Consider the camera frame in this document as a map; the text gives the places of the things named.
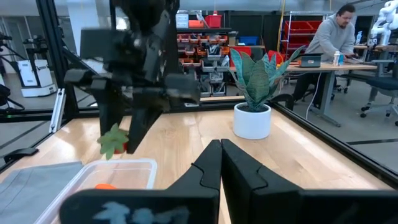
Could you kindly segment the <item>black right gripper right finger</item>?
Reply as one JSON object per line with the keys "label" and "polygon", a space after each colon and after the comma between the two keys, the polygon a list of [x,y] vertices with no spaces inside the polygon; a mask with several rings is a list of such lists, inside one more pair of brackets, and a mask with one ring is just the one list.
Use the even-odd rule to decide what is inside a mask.
{"label": "black right gripper right finger", "polygon": [[232,224],[398,224],[396,190],[310,190],[222,142],[224,193]]}

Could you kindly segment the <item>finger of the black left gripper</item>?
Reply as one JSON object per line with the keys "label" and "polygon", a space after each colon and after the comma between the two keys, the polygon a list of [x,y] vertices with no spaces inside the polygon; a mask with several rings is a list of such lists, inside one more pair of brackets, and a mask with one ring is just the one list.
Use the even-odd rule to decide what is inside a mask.
{"label": "finger of the black left gripper", "polygon": [[134,154],[148,130],[164,109],[169,108],[169,99],[162,88],[138,88],[132,94],[131,123],[127,142],[128,154]]}
{"label": "finger of the black left gripper", "polygon": [[111,80],[99,77],[91,83],[91,94],[98,105],[100,133],[103,136],[114,124],[120,125],[123,119],[125,106],[121,91]]}

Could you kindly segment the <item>red toy strawberry green leaves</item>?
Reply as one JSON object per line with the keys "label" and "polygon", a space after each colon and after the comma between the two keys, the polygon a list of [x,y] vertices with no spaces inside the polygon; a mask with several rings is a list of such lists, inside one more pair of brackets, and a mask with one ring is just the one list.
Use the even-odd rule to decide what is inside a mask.
{"label": "red toy strawberry green leaves", "polygon": [[115,123],[111,129],[100,136],[96,142],[101,146],[100,154],[110,160],[115,154],[123,154],[127,150],[128,131],[120,129]]}

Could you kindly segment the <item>clear plastic tupperware container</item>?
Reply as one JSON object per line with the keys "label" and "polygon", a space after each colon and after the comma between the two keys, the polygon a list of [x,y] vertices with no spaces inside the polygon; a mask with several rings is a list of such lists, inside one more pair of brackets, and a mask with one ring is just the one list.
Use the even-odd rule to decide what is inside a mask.
{"label": "clear plastic tupperware container", "polygon": [[75,192],[108,184],[117,189],[152,189],[157,172],[153,159],[98,160],[87,165],[55,197],[34,224],[60,224],[58,211],[62,202]]}

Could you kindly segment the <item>white labelled box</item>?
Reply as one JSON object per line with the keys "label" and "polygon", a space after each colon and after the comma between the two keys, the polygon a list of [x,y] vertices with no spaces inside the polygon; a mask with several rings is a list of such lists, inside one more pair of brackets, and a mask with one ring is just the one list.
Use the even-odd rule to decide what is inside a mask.
{"label": "white labelled box", "polygon": [[189,28],[189,15],[188,14],[176,14],[176,28],[188,29]]}

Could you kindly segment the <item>white round plant pot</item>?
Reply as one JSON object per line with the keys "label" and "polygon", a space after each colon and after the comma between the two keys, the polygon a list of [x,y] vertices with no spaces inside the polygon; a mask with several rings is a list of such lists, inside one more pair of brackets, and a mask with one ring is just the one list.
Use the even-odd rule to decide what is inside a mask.
{"label": "white round plant pot", "polygon": [[247,103],[234,106],[233,132],[238,137],[250,140],[264,139],[271,131],[271,112],[268,105],[263,105],[260,112],[250,112]]}

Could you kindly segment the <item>large red crate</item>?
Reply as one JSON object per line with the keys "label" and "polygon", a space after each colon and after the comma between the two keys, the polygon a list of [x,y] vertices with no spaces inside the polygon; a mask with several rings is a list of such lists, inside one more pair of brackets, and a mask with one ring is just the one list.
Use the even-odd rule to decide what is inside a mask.
{"label": "large red crate", "polygon": [[231,67],[237,68],[238,62],[242,62],[244,59],[244,54],[251,58],[252,50],[251,47],[248,46],[233,46],[230,47],[230,59],[231,59]]}

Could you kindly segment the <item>blue storage bin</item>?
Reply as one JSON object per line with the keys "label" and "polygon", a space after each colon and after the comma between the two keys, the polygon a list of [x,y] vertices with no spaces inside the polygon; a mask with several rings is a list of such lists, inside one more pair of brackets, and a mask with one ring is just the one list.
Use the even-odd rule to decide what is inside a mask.
{"label": "blue storage bin", "polygon": [[258,36],[241,36],[238,38],[238,45],[258,45],[259,38]]}

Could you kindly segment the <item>gray folded cloth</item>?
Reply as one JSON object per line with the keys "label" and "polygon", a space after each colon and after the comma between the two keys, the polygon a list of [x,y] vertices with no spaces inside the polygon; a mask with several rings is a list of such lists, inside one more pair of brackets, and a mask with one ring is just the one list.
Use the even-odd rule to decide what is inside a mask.
{"label": "gray folded cloth", "polygon": [[69,162],[12,171],[0,183],[0,224],[34,224],[82,167]]}

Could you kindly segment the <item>gray laptop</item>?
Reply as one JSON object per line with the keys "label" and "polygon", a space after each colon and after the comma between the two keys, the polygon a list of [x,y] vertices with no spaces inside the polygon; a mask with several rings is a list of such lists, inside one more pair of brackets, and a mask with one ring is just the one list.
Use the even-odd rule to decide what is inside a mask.
{"label": "gray laptop", "polygon": [[300,54],[298,57],[299,67],[319,68],[321,66],[322,54]]}

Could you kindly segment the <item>wooden top desk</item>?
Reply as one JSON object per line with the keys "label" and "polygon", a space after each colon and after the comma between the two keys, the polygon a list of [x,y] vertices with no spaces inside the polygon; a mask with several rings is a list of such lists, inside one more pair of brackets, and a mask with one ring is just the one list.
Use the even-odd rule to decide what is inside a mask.
{"label": "wooden top desk", "polygon": [[334,66],[330,63],[321,63],[318,68],[302,68],[298,65],[289,65],[284,72],[286,75],[290,73],[322,73],[326,74],[325,78],[325,86],[322,94],[322,102],[319,108],[315,108],[310,104],[310,107],[307,108],[307,111],[311,110],[316,115],[323,118],[325,121],[333,124],[334,126],[340,127],[341,124],[334,120],[329,114],[328,110],[330,107],[331,96],[333,92],[333,84],[335,79],[336,71],[352,71],[352,70],[376,70],[377,67],[375,65],[363,65],[363,64],[351,64],[347,63],[341,66]]}

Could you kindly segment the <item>shelf rack red bins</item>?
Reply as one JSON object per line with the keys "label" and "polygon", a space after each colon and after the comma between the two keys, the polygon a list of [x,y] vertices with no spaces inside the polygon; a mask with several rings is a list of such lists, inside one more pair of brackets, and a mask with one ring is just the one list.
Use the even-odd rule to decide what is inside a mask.
{"label": "shelf rack red bins", "polygon": [[277,51],[287,60],[301,46],[308,47],[319,25],[332,11],[287,11],[280,18]]}

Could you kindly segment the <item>person at wooden desk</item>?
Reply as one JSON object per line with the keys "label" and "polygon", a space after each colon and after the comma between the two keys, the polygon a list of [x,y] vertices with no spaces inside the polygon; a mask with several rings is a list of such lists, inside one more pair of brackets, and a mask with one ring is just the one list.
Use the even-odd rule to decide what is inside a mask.
{"label": "person at wooden desk", "polygon": [[[355,26],[351,19],[356,12],[352,4],[345,4],[334,15],[327,17],[318,27],[314,38],[305,50],[307,54],[321,53],[322,62],[334,59],[334,54],[339,51],[344,57],[354,55]],[[319,107],[322,102],[323,89],[329,73],[306,73],[297,80],[292,94],[295,101],[301,100],[307,92],[309,85],[314,84],[318,89],[313,100],[313,105]]]}

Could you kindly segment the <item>dark blue office chair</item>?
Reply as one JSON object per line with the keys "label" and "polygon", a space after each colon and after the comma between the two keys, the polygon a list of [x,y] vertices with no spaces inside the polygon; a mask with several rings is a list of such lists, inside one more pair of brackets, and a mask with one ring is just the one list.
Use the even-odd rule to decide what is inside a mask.
{"label": "dark blue office chair", "polygon": [[[394,113],[398,117],[398,104],[394,103],[398,99],[398,60],[392,62],[392,75],[384,76],[378,75],[366,80],[366,83],[371,87],[368,102],[361,108],[361,118],[365,118],[369,113],[377,111],[385,112],[386,117],[390,117]],[[378,93],[390,97],[390,102],[383,105],[375,105],[374,100]]]}

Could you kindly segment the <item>silver aluminium bracket strip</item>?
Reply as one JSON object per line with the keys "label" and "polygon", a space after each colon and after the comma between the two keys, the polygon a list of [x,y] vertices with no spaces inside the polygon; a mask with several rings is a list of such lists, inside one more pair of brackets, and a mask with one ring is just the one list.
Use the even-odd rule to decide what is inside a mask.
{"label": "silver aluminium bracket strip", "polygon": [[60,88],[57,90],[57,95],[55,98],[52,117],[50,120],[49,133],[56,133],[60,129],[64,113],[65,101],[66,101],[65,89]]}

